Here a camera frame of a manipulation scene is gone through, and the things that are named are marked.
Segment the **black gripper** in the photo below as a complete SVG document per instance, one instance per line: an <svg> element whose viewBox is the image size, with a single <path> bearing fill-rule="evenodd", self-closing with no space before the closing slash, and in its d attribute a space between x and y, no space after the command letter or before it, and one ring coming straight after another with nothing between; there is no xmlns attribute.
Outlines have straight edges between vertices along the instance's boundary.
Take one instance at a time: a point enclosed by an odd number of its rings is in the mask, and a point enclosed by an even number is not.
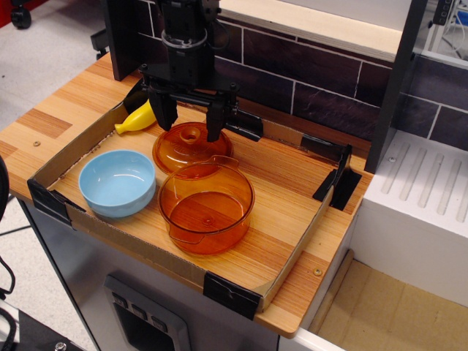
<svg viewBox="0 0 468 351"><path fill-rule="evenodd" d="M207 141L216 142L227 117L238 108L237 83L216 71L210 45L167 46L166 50L165 63L144 63L139 67L158 125L170 131L178 118L178 102L206 107Z"/></svg>

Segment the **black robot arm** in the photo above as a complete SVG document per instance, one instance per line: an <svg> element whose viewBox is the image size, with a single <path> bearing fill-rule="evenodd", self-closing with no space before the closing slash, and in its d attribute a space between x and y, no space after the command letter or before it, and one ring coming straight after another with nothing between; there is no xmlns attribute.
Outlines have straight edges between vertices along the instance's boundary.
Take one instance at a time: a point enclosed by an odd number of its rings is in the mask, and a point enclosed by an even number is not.
<svg viewBox="0 0 468 351"><path fill-rule="evenodd" d="M221 12L219 2L157 4L164 19L161 39L167 63L140 67L151 109L158 125L168 132L178 118L179 102L206 107L206 140L215 142L238 104L238 85L215 69L213 24Z"/></svg>

